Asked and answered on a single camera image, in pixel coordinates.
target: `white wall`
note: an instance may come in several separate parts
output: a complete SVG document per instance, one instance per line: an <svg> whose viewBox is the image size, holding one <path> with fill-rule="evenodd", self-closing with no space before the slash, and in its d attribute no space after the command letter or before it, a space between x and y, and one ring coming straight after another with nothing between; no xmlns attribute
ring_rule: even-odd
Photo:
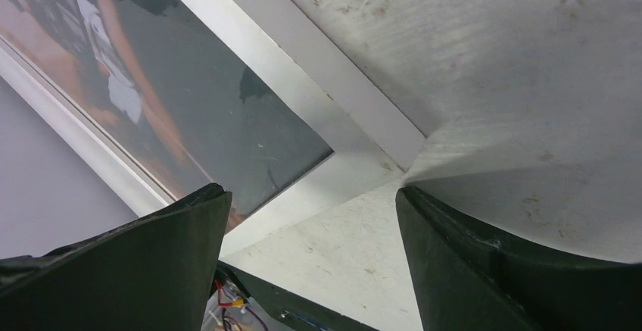
<svg viewBox="0 0 642 331"><path fill-rule="evenodd" d="M429 135L410 178L431 194L545 245L642 260L642 0L293 1ZM230 261L377 329L420 329L398 185Z"/></svg>
<svg viewBox="0 0 642 331"><path fill-rule="evenodd" d="M0 258L43 255L134 219L0 78Z"/></svg>

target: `white trim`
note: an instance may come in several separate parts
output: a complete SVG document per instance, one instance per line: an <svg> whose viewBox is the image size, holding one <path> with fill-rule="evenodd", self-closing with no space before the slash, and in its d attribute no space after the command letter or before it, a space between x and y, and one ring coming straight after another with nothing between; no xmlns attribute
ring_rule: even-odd
<svg viewBox="0 0 642 331"><path fill-rule="evenodd" d="M374 155L335 153L229 232L220 256L338 206L402 173L397 168L382 168Z"/></svg>
<svg viewBox="0 0 642 331"><path fill-rule="evenodd" d="M0 37L0 76L139 217L174 200Z"/></svg>
<svg viewBox="0 0 642 331"><path fill-rule="evenodd" d="M329 119L357 125L410 168L424 135L292 1L181 1L335 151Z"/></svg>

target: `white molding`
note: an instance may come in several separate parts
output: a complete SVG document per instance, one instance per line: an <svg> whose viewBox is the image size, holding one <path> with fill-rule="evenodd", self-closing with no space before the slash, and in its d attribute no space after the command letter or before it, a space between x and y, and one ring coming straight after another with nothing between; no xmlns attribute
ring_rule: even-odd
<svg viewBox="0 0 642 331"><path fill-rule="evenodd" d="M181 1L326 141L318 116L349 113L399 167L410 168L424 135L292 1Z"/></svg>
<svg viewBox="0 0 642 331"><path fill-rule="evenodd" d="M174 201L4 39L0 39L0 76L136 215L145 216Z"/></svg>

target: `red wire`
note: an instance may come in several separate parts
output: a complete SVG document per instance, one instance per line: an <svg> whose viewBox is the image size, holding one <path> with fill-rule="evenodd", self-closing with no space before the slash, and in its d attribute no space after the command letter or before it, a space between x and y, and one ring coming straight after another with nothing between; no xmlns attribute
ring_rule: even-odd
<svg viewBox="0 0 642 331"><path fill-rule="evenodd" d="M220 285L218 280L214 280L214 283L217 285L217 293L219 298L220 307L232 307L232 302L221 303L221 293L223 293L223 287Z"/></svg>

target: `gray wall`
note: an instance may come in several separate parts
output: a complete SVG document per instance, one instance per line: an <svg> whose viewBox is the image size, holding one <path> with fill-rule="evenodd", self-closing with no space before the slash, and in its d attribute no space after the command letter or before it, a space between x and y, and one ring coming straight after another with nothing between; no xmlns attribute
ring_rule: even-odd
<svg viewBox="0 0 642 331"><path fill-rule="evenodd" d="M0 258L42 255L135 218L0 79Z"/></svg>

